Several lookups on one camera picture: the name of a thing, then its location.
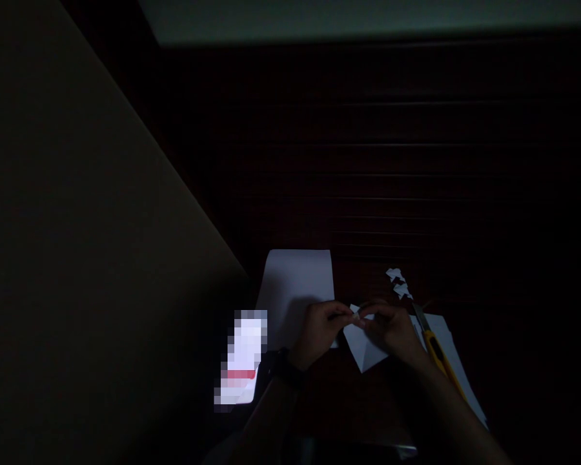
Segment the black wristband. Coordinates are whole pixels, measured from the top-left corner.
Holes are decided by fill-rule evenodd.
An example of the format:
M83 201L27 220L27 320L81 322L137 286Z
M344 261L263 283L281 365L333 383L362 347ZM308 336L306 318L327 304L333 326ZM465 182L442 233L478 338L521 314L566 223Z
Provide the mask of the black wristband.
M305 373L288 361L288 355L289 350L286 347L278 351L271 374L280 378L293 389L300 391L305 381Z

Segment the yellow utility knife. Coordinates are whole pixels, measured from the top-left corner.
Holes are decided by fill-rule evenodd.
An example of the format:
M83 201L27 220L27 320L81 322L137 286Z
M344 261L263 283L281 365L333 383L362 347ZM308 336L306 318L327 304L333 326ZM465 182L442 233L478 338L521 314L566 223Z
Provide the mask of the yellow utility knife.
M418 317L420 327L422 327L422 336L424 337L424 342L426 342L426 350L428 350L428 354L431 356L433 362L443 372L445 377L448 378L452 382L452 384L454 384L455 388L458 390L460 395L467 402L467 397L463 392L463 388L460 387L460 383L458 382L458 379L454 374L454 370L450 366L450 362L447 361L447 357L445 356L445 353L443 353L439 341L437 341L437 338L431 331L431 327L428 324L428 320L426 320L426 315L424 315L424 308L414 303L413 309L415 310L415 316Z

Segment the hand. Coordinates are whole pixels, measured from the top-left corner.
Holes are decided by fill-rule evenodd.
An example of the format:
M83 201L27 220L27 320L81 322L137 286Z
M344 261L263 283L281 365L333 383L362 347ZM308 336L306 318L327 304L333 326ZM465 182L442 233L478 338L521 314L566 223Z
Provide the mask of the hand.
M301 335L288 360L302 371L310 368L331 346L338 331L353 323L353 312L336 300L308 305Z
M368 303L359 312L361 320L356 325L362 327L390 354L411 367L419 368L430 362L428 354L413 328L407 310L385 303ZM374 320L364 319L373 315Z

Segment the white paper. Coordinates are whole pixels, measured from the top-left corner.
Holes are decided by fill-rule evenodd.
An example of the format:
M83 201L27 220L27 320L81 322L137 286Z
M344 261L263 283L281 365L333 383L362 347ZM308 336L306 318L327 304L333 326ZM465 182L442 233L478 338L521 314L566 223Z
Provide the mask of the white paper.
M409 293L409 288L407 287L407 283L403 284L394 284L394 292L398 294L398 298L403 298L405 295L409 296L410 299L413 299L413 296Z
M271 250L256 302L256 309L268 311L267 349L291 347L299 337L305 308L326 300L334 300L328 250ZM332 347L338 347L336 341Z
M389 280L391 282L393 282L394 279L396 278L398 278L402 282L405 282L405 278L402 277L402 272L400 271L400 268L390 268L385 272L385 274L389 276Z
M350 305L349 308L354 312L357 312L360 309L356 305ZM366 319L373 320L374 315L368 315L366 316ZM362 328L351 324L345 326L342 331L344 332L344 337L347 339L353 358L362 373L387 357L387 352L382 351L379 347L374 345L374 343L368 339L366 332Z
M460 362L460 357L458 356L458 352L456 347L454 346L454 339L452 338L452 333L450 332L447 324L445 323L445 318L441 315L430 315L429 313L425 314L426 320L431 327L431 331L434 333L437 341L441 345L443 353L447 357L452 370L454 370L454 374L456 375L458 382L460 383L460 387L463 389L465 396L467 397L467 401L469 403L469 407L475 412L476 416L480 419L482 424L488 429L486 424L486 416L480 407L480 403L476 398L476 395L473 393L471 389L471 385L469 384L469 380L467 379L467 375L465 374L465 370L463 368L463 364ZM413 327L415 328L415 332L426 350L426 343L424 342L424 337L422 336L422 327L418 322L418 319L411 315L411 322L413 323Z

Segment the person's right hand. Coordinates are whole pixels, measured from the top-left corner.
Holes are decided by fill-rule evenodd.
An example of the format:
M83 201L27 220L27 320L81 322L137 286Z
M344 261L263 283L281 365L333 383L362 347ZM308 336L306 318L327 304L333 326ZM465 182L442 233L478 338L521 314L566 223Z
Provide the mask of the person's right hand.
M365 319L373 314L374 320ZM415 368L430 362L403 307L371 302L360 310L359 315L361 319L357 326L364 328L390 354Z

